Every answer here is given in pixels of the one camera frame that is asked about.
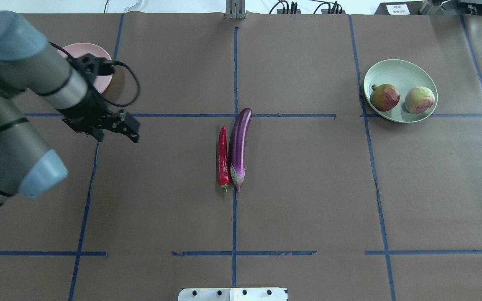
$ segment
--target robotic arm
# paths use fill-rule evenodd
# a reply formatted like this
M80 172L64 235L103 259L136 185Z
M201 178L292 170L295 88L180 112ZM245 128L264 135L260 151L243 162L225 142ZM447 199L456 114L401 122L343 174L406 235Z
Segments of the robotic arm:
M114 64L90 54L65 60L19 14L0 12L0 206L16 193L35 198L67 176L55 150L10 101L26 88L57 109L75 132L102 141L107 129L138 142L139 122L126 110L109 111L92 85L96 75L112 74Z

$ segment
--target white label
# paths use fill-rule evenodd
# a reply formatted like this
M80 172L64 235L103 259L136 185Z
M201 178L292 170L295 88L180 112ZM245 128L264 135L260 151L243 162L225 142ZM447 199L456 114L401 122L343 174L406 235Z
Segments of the white label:
M390 15L410 15L407 4L387 5L386 9Z

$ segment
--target light green bowl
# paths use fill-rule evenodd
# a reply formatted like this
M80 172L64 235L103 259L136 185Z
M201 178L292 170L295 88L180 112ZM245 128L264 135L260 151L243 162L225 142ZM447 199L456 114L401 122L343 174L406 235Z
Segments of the light green bowl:
M371 86L376 84L392 84L400 94L399 103L390 111L381 112L371 104L369 96L373 91ZM411 114L405 108L405 97L410 89L414 87L427 87L434 93L434 104L430 109L420 114ZM379 114L387 120L411 123L424 120L436 109L438 104L438 91L434 85L433 80L423 69L402 59L386 59L379 61L373 65L366 73L364 78L364 94L366 95L367 103Z

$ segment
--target red chili pepper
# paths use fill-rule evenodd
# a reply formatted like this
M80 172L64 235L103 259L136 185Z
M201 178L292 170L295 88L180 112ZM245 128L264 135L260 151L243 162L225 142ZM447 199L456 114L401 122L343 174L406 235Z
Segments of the red chili pepper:
M220 129L218 135L218 183L224 192L228 192L228 185L230 185L230 175L228 173L228 145L226 144L226 127Z

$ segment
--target eggplant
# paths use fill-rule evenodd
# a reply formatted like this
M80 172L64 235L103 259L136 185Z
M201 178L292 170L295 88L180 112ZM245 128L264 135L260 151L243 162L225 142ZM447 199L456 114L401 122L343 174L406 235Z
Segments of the eggplant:
M243 109L233 124L230 142L230 177L237 192L241 190L241 184L245 179L245 149L246 134L249 131L252 110Z

